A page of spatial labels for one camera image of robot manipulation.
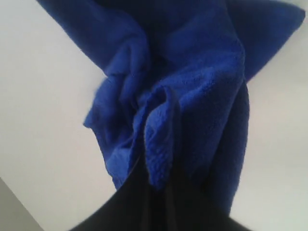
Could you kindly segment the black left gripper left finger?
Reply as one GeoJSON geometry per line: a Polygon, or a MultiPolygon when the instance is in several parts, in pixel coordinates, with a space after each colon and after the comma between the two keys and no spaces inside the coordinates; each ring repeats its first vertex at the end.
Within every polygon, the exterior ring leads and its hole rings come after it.
{"type": "Polygon", "coordinates": [[[80,231],[171,231],[173,190],[156,191],[149,184],[145,157],[140,155],[125,183],[94,214],[78,225],[80,231]]]}

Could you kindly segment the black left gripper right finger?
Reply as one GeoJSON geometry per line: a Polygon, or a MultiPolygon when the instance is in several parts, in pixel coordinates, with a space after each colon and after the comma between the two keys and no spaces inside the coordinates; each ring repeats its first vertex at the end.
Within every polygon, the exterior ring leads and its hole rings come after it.
{"type": "MultiPolygon", "coordinates": [[[[274,205],[268,196],[257,195],[257,202],[262,207],[256,210],[256,207],[250,207],[245,211],[249,218],[264,218],[263,221],[273,222],[276,218],[274,214],[269,214],[267,206],[274,205]]],[[[280,214],[280,201],[276,204],[275,214],[280,214]]],[[[308,212],[296,214],[291,210],[291,216],[283,218],[284,221],[291,221],[292,226],[283,228],[275,226],[267,228],[267,231],[307,231],[308,230],[308,212]],[[305,226],[299,227],[294,222],[297,218],[305,218],[305,226]]],[[[206,197],[201,188],[196,188],[190,183],[189,179],[177,169],[172,169],[168,181],[168,231],[253,231],[238,221],[231,218],[226,212],[218,208],[206,197]]]]}

